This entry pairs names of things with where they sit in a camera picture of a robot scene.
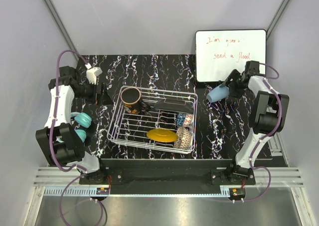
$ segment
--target whiteboard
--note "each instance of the whiteboard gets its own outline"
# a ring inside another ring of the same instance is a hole
[[[266,31],[200,30],[195,34],[196,78],[224,81],[233,69],[243,72],[246,61],[266,62]],[[265,67],[260,66],[265,74]]]

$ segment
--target yellow plate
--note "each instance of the yellow plate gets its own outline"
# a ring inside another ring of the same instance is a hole
[[[149,137],[151,140],[163,143],[174,142],[178,139],[177,134],[175,134],[172,130],[166,129],[150,130],[147,133],[147,137]]]

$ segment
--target white connector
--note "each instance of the white connector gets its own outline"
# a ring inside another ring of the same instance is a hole
[[[93,67],[86,71],[86,78],[88,78],[90,84],[96,85],[97,77],[102,73],[101,68]]]
[[[92,66],[91,66],[90,63],[85,64],[85,67],[86,67],[88,70],[92,68]]]

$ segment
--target patterned cup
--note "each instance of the patterned cup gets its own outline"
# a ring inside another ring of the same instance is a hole
[[[176,134],[178,139],[174,142],[174,148],[185,150],[193,143],[193,137],[186,128],[179,127]]]
[[[179,127],[188,127],[193,122],[194,116],[192,114],[179,113],[177,115],[176,126]]]

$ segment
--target black mug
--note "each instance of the black mug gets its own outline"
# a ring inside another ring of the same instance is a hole
[[[148,104],[143,102],[140,90],[135,87],[125,88],[121,93],[121,101],[125,110],[130,114],[137,115],[151,109]]]

